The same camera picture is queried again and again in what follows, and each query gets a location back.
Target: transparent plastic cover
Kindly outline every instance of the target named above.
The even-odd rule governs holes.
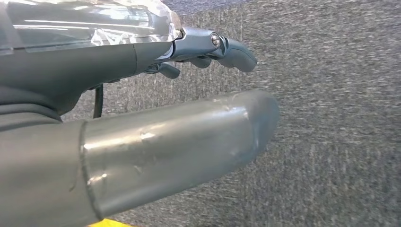
[[[0,0],[0,55],[168,42],[180,29],[160,0]]]

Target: yellow object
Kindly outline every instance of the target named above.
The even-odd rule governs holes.
[[[134,226],[128,226],[128,225],[123,224],[118,221],[104,219],[103,221],[94,223],[94,224],[90,225],[89,227],[134,227]]]

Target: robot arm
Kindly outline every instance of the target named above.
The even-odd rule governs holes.
[[[113,29],[104,26],[116,17],[127,20],[119,25],[144,26],[132,21],[143,18],[126,10],[98,9],[124,7],[146,9],[157,32],[133,29],[135,37],[127,31],[112,36]],[[69,16],[43,22],[49,12]],[[71,22],[77,21],[89,28],[90,39],[74,32],[80,28]],[[180,72],[171,61],[205,68],[215,60],[244,72],[254,69],[256,59],[243,44],[181,27],[158,0],[3,0],[0,26],[0,226],[98,222],[245,165],[265,150],[275,131],[278,104],[263,91],[61,122],[82,92],[103,83],[143,72],[176,78]],[[32,37],[35,44],[27,45]]]

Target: scratched gray surface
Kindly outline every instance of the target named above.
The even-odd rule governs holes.
[[[185,64],[176,80],[140,75],[106,86],[106,115],[258,88],[280,101],[277,135],[247,167],[113,218],[143,227],[400,226],[400,1],[254,0],[183,18],[248,44],[256,71]],[[85,93],[65,119],[89,118],[92,107]]]

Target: screw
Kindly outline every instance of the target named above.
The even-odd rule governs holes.
[[[213,43],[213,45],[215,47],[219,47],[220,46],[220,37],[218,35],[212,34],[211,40],[212,40],[212,43]]]

